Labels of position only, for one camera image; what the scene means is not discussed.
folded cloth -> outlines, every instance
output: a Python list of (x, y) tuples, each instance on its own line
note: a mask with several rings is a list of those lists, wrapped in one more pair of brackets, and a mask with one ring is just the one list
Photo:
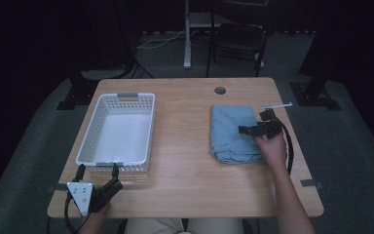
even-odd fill
[(211, 152), (219, 163), (258, 164), (264, 159), (252, 136), (239, 133), (239, 126), (257, 125), (250, 106), (214, 105), (211, 108)]

